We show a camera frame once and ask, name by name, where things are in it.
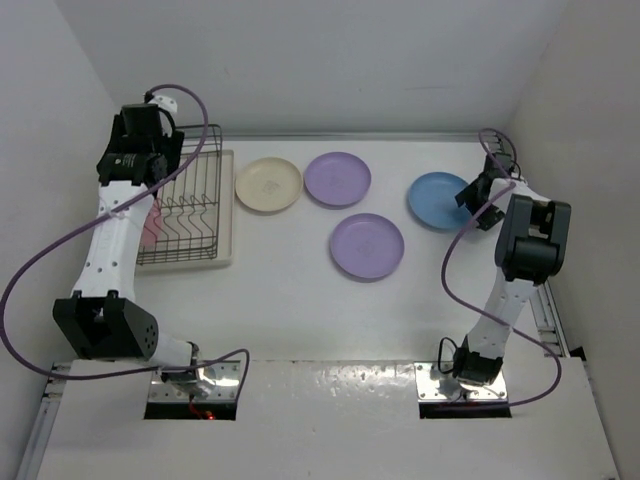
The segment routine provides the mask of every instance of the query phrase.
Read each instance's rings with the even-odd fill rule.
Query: beige plate
[[[277,212],[295,202],[303,187],[302,173],[284,158],[267,157],[247,165],[236,177],[236,195],[259,212]]]

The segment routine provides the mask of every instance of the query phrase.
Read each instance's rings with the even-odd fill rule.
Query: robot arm
[[[495,195],[511,181],[493,180],[485,195]],[[515,183],[485,221],[479,222],[479,228],[484,229],[497,217],[504,217],[495,250],[496,281],[485,311],[506,325],[481,316],[456,349],[452,374],[469,384],[488,385],[495,380],[522,308],[549,276],[560,271],[564,261],[571,207],[541,197],[523,181]]]
[[[163,133],[156,102],[122,107],[98,163],[98,216],[147,191],[179,165],[184,133]],[[144,222],[153,204],[143,198],[93,233],[70,298],[55,301],[53,317],[80,358],[132,360],[150,366],[191,365],[197,347],[165,335],[135,303],[133,278]]]

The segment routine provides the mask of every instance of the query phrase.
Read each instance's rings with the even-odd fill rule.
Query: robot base
[[[163,382],[160,373],[154,372],[149,385],[149,396],[144,418],[147,420],[235,420],[236,395],[242,371],[240,362],[220,362],[205,369],[211,389],[208,395],[196,396],[189,407],[188,385],[178,388],[171,382]]]
[[[453,366],[451,362],[441,365],[444,371]],[[414,366],[420,418],[511,418],[502,372],[491,385],[479,387],[461,383],[451,374],[440,373],[437,362],[418,362]],[[474,409],[478,405],[503,408]]]

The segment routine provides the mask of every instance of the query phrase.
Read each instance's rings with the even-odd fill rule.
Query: black bracket
[[[496,266],[508,282],[519,278],[540,285],[560,271],[570,217],[568,203],[511,196],[495,250]]]

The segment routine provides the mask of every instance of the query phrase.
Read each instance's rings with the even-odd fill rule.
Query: metal mounting plate
[[[208,397],[195,398],[193,404],[235,402],[241,376],[240,362],[220,362],[207,367],[207,377],[215,379],[215,388]],[[187,404],[189,396],[170,383],[164,383],[160,378],[160,373],[154,372],[151,376],[147,403]]]
[[[416,362],[416,387],[419,403],[496,403],[508,402],[507,385],[502,372],[491,385],[479,387],[460,383],[450,374],[442,374],[436,362]],[[452,367],[442,362],[442,369]]]

